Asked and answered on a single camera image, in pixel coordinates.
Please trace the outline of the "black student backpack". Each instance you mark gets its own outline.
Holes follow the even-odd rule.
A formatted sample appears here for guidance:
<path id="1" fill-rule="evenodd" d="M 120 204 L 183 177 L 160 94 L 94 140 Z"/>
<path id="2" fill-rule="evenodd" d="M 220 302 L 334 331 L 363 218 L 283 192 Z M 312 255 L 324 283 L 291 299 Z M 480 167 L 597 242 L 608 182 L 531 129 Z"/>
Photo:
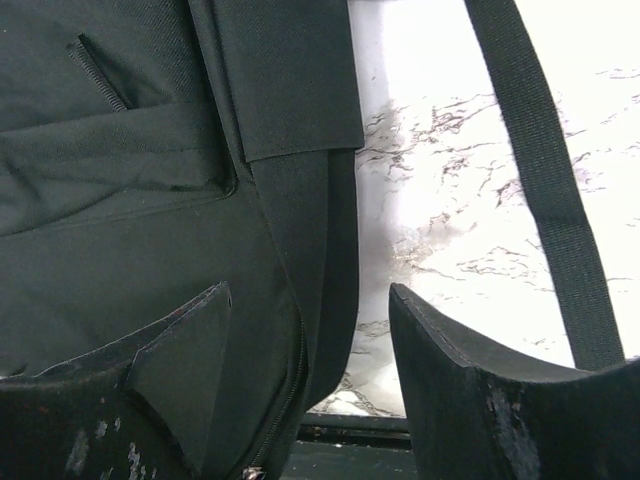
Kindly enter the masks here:
<path id="1" fill-rule="evenodd" d="M 512 1 L 466 5 L 575 365 L 628 364 L 550 91 Z M 1 5 L 1 381 L 225 282 L 198 479 L 284 479 L 339 382 L 364 143 L 343 1 Z"/>

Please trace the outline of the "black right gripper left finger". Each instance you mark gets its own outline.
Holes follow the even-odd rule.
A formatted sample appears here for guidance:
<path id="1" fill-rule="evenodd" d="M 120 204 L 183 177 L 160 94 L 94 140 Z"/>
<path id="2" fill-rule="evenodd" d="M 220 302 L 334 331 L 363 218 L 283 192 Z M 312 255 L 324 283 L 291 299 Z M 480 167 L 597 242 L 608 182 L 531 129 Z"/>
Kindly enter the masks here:
<path id="1" fill-rule="evenodd" d="M 230 315 L 221 282 L 87 354 L 2 379 L 2 478 L 200 478 Z"/>

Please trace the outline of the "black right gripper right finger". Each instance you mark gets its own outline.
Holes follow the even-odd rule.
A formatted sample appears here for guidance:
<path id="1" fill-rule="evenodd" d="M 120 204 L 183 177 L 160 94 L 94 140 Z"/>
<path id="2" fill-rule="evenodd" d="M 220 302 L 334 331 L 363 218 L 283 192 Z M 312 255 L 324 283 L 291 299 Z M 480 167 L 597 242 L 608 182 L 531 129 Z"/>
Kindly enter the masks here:
<path id="1" fill-rule="evenodd" d="M 389 320 L 423 479 L 635 479 L 639 365 L 600 372 L 508 348 L 393 284 Z"/>

